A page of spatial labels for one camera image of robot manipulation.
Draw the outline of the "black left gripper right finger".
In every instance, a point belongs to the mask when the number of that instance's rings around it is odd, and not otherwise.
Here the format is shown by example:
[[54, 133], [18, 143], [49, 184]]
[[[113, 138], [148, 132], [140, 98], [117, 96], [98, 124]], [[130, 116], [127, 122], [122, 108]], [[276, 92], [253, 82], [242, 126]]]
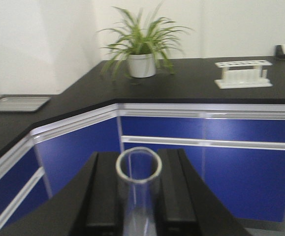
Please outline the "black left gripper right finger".
[[156, 209], [160, 236], [248, 236], [250, 233], [205, 184], [183, 149], [159, 149]]

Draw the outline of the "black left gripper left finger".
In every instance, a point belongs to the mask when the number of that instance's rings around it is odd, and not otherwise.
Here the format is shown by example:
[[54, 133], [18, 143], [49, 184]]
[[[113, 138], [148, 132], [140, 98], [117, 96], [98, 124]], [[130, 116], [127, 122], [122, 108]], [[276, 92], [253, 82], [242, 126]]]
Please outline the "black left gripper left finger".
[[0, 230], [0, 236], [119, 236], [118, 152], [94, 152], [77, 175], [33, 212]]

